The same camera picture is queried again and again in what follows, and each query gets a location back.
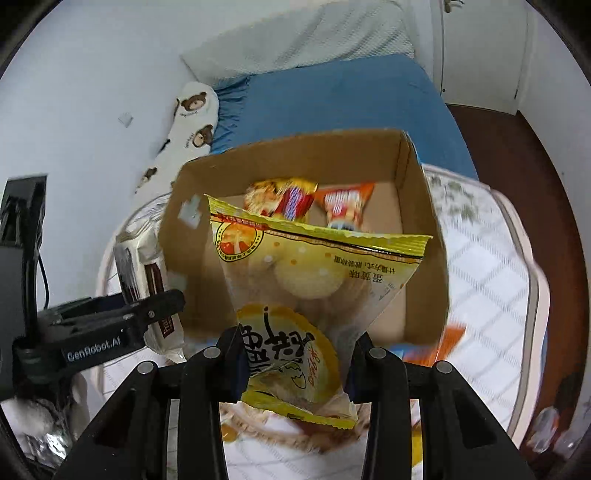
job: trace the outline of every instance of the white wall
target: white wall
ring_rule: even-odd
[[[591,285],[591,85],[548,22],[530,7],[536,20],[535,41],[519,110],[542,142],[569,197],[579,227]],[[587,393],[591,397],[591,341]],[[586,430],[582,415],[573,425]]]
[[[33,31],[0,79],[0,191],[9,177],[49,174],[41,253],[51,304],[94,293],[105,245],[193,80],[179,54],[306,3],[64,0]]]

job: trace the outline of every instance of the snack bag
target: snack bag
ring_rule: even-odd
[[[258,181],[248,187],[244,208],[257,215],[303,222],[317,186],[304,179]]]
[[[429,236],[337,231],[249,214],[212,197],[209,207],[249,358],[242,400],[352,428],[356,408],[342,385],[355,342],[417,269]]]
[[[446,325],[439,342],[435,346],[423,347],[417,345],[401,344],[394,345],[389,350],[410,364],[432,367],[435,362],[445,360],[453,351],[456,345],[462,340],[466,331],[465,325]],[[418,400],[410,401],[411,422],[417,425],[421,420]]]
[[[117,236],[113,252],[121,291],[128,304],[168,290],[164,254],[155,229],[155,222],[147,220],[137,230]],[[185,361],[184,332],[177,314],[150,324],[144,341],[154,352],[175,363]]]
[[[328,228],[337,230],[361,230],[363,208],[374,192],[373,183],[355,187],[319,190],[314,194],[316,202],[326,210]]]

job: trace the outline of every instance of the orange snack package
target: orange snack package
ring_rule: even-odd
[[[314,199],[326,210],[326,226],[337,230],[360,231],[363,207],[374,192],[374,185],[362,183],[355,187],[318,190]]]

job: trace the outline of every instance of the white mattress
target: white mattress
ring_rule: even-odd
[[[509,200],[486,185],[433,166],[424,166],[447,249],[449,321],[466,333],[448,360],[466,378],[516,445],[530,423],[540,386],[541,346],[550,293]],[[119,291],[115,266],[106,263],[97,294]],[[135,366],[165,358],[143,349],[104,365],[95,375],[109,398]],[[168,463],[176,465],[176,431],[171,414]],[[303,453],[242,437],[225,444],[230,479],[357,479],[365,439],[334,452]],[[421,478],[422,465],[413,470]]]

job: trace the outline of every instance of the yellow snack bag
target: yellow snack bag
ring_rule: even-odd
[[[430,237],[287,222],[208,198],[249,358],[242,400],[352,428],[356,408],[342,385],[355,342],[412,276]]]

